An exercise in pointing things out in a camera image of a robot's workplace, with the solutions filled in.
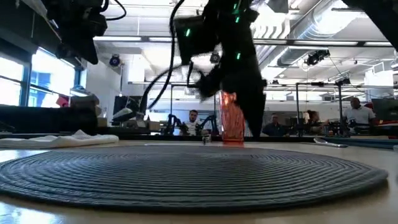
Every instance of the table surface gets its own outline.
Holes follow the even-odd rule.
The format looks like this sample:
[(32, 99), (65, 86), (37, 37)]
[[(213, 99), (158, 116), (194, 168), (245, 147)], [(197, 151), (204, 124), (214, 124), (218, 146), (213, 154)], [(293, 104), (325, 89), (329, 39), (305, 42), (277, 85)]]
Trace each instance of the table surface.
[[(142, 142), (120, 141), (117, 144), (106, 146), (128, 145), (200, 145), (199, 142)], [(20, 224), (327, 224), (327, 223), (397, 223), (398, 220), (398, 153), (365, 147), (350, 146), (345, 149), (334, 147), (315, 146), (299, 143), (246, 143), (245, 147), (261, 147), (290, 151), (309, 152), (328, 156), (363, 162), (365, 164), (385, 169), (389, 172), (388, 188), (381, 189), (370, 195), (344, 199), (316, 207), (295, 208), (276, 212), (235, 214), (235, 215), (146, 215), (134, 213), (117, 213), (94, 210), (81, 210), (74, 208), (56, 207), (44, 204), (28, 203), (7, 197), (0, 197), (0, 223)], [(84, 150), (83, 149), (57, 149), (60, 150)], [(0, 162), (16, 159), (33, 154), (43, 153), (37, 150), (0, 150)]]

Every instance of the red plastic cup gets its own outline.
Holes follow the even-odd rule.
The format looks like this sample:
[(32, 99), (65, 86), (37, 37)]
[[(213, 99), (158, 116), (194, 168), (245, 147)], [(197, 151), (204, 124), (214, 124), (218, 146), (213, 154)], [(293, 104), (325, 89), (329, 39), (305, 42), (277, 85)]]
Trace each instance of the red plastic cup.
[(243, 144), (244, 141), (244, 116), (235, 101), (235, 93), (220, 92), (221, 130), (226, 144)]

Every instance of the gray woven placemat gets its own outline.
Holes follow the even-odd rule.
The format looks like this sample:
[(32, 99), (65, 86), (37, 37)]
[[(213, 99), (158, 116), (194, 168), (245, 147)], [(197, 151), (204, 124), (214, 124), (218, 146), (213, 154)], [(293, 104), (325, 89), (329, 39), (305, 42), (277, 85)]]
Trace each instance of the gray woven placemat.
[(357, 162), (272, 149), (129, 146), (0, 164), (0, 194), (132, 212), (243, 212), (350, 196), (385, 183)]

